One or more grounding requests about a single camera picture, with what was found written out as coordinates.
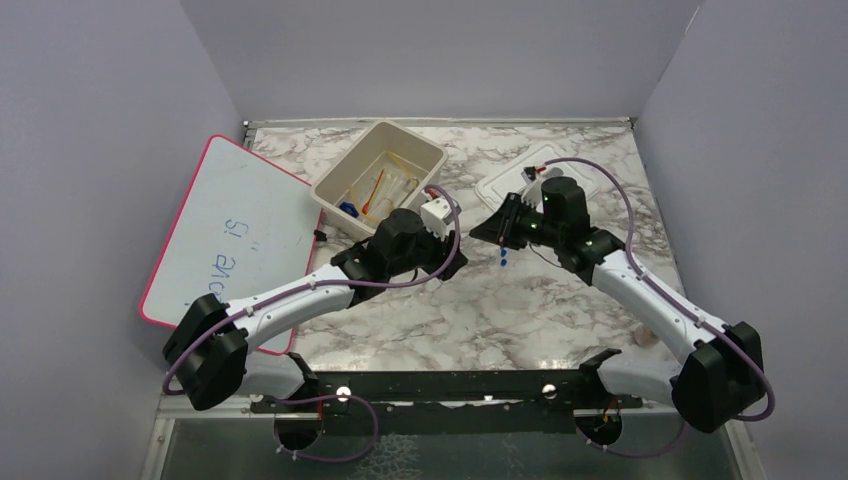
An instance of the screw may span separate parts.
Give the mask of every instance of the screw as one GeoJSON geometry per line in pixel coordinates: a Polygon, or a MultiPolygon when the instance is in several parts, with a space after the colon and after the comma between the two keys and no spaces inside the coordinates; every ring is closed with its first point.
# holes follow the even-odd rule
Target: screw
{"type": "Polygon", "coordinates": [[[542,387],[542,395],[544,395],[548,400],[553,400],[556,398],[556,386],[552,383],[545,385],[542,387]]]}
{"type": "MultiPolygon", "coordinates": [[[[344,386],[339,387],[338,390],[336,390],[336,395],[350,395],[350,388],[344,387],[344,386]]],[[[347,398],[340,398],[339,401],[344,403],[344,402],[348,401],[348,399],[347,398]]]]}

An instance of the marble countertop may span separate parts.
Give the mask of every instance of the marble countertop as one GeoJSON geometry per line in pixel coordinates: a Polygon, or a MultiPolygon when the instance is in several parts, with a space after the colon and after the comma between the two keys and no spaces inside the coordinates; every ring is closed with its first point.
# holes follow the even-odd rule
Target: marble countertop
{"type": "MultiPolygon", "coordinates": [[[[450,155],[440,184],[462,205],[462,234],[491,215],[474,185],[499,165],[540,141],[568,155],[594,160],[624,185],[636,211],[634,251],[669,285],[679,285],[659,212],[628,126],[424,126],[411,129],[445,146],[450,155]]],[[[260,128],[253,150],[313,181],[365,126],[260,128]]],[[[577,166],[601,186],[589,200],[593,224],[624,238],[627,214],[600,173],[577,166]]],[[[313,265],[329,261],[352,240],[332,232],[313,265]]],[[[529,249],[509,252],[462,239],[469,263],[451,281],[390,290],[354,308],[301,325],[292,350],[315,370],[475,370],[575,368],[607,348],[672,358],[663,344],[636,346],[639,322],[621,305],[554,268],[529,249]]],[[[555,259],[552,251],[539,251],[555,259]]]]}

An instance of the blue object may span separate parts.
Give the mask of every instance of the blue object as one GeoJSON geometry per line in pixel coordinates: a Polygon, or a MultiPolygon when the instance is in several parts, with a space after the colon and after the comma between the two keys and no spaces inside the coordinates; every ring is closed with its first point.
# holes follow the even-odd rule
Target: blue object
{"type": "Polygon", "coordinates": [[[353,218],[359,218],[359,212],[356,211],[356,207],[353,206],[350,202],[342,202],[339,205],[339,210],[345,212],[353,218]]]}

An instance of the white wall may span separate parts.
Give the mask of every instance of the white wall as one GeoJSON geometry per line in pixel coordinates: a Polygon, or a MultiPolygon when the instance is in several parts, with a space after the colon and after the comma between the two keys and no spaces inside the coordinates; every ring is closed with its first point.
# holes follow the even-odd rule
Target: white wall
{"type": "Polygon", "coordinates": [[[638,115],[701,0],[182,0],[251,120],[638,115]]]}
{"type": "Polygon", "coordinates": [[[845,478],[848,2],[707,0],[636,128],[687,293],[762,334],[771,479],[845,478]]]}
{"type": "Polygon", "coordinates": [[[3,3],[0,478],[138,477],[168,332],[136,304],[239,126],[176,0],[3,3]]]}

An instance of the glass surface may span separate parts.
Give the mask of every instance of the glass surface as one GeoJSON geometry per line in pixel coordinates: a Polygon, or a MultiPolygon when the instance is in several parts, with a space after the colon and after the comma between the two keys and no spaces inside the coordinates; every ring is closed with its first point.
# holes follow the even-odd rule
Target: glass surface
{"type": "MultiPolygon", "coordinates": [[[[674,415],[625,417],[616,447],[647,451],[674,438],[674,415]]],[[[177,420],[164,479],[736,479],[724,430],[705,435],[689,430],[675,451],[632,460],[602,453],[577,435],[511,433],[486,435],[388,435],[358,461],[330,465],[277,455],[268,419],[177,420]]],[[[345,456],[365,437],[323,437],[308,452],[345,456]]]]}

